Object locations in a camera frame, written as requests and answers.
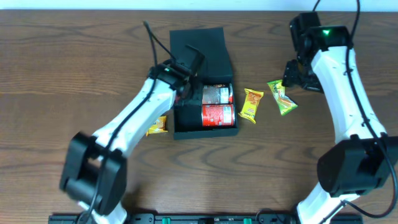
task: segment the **green indicator light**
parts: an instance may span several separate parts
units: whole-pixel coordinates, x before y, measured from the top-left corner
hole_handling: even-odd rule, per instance
[[[322,32],[323,32],[325,35],[329,35],[330,30],[323,30]]]

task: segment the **candy wrapper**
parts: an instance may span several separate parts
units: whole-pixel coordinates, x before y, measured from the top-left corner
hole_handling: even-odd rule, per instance
[[[255,124],[256,121],[254,120],[254,117],[256,115],[260,99],[262,98],[262,96],[264,96],[264,92],[255,91],[247,88],[245,88],[244,91],[246,92],[246,98],[244,99],[242,111],[238,115],[242,118],[250,120]]]
[[[282,86],[282,80],[268,82],[268,85],[272,94],[274,95],[276,102],[278,103],[282,116],[286,115],[297,107],[297,104],[295,104],[288,96],[285,96],[285,87]]]
[[[156,133],[166,133],[166,116],[159,117],[155,123],[148,129],[146,132],[146,136],[148,134],[156,134]]]

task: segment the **black box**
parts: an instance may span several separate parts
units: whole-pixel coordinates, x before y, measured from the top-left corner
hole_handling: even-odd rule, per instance
[[[178,58],[178,54],[186,45],[198,49],[205,55],[205,61],[197,76],[191,78],[191,95],[186,100],[180,100],[174,107],[174,139],[237,135],[238,114],[234,97],[235,122],[233,126],[203,127],[201,120],[203,86],[230,83],[233,86],[233,71],[225,47],[223,28],[170,31],[172,54]]]

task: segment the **can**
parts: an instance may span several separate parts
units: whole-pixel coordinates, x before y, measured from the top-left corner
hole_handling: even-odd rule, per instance
[[[203,105],[230,104],[233,101],[232,84],[205,85],[203,87]]]
[[[233,126],[235,111],[233,105],[203,105],[201,108],[203,126]]]

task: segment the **snack bag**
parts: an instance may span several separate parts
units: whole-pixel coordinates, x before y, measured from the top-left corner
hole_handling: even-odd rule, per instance
[[[246,98],[244,99],[242,111],[238,113],[238,115],[242,118],[250,120],[255,124],[256,121],[254,120],[254,117],[256,115],[260,99],[262,98],[262,96],[264,96],[264,92],[255,91],[247,88],[245,88],[244,91],[246,92]]]
[[[166,133],[166,116],[159,117],[156,122],[148,129],[145,133],[146,136],[148,134],[156,134],[156,133]]]
[[[282,86],[282,80],[267,82],[267,84],[274,95],[282,116],[286,115],[297,107],[297,104],[295,104],[288,96],[285,96],[285,87]]]

